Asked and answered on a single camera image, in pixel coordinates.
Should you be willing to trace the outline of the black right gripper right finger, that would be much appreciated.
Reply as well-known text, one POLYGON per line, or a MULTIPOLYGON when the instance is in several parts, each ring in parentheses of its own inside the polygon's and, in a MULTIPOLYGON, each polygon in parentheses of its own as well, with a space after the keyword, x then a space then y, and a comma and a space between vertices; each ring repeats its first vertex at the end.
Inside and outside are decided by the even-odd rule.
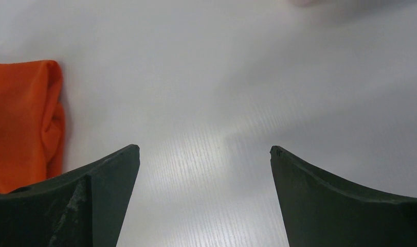
POLYGON ((290 246, 417 246, 417 198, 348 181, 279 146, 270 153, 290 246))

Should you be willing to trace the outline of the orange t shirt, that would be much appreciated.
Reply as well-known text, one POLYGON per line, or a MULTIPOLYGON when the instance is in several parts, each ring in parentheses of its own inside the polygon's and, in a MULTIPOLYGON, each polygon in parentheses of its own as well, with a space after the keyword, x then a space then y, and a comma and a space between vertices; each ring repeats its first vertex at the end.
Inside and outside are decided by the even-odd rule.
POLYGON ((0 64, 0 193, 62 173, 62 85, 54 60, 0 64))

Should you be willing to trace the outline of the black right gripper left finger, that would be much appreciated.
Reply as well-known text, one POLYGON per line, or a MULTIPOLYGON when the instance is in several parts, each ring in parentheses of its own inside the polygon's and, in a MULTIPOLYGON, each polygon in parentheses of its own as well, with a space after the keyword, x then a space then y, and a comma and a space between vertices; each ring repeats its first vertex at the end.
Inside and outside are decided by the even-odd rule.
POLYGON ((0 193, 0 246, 116 246, 139 166, 139 147, 131 144, 0 193))

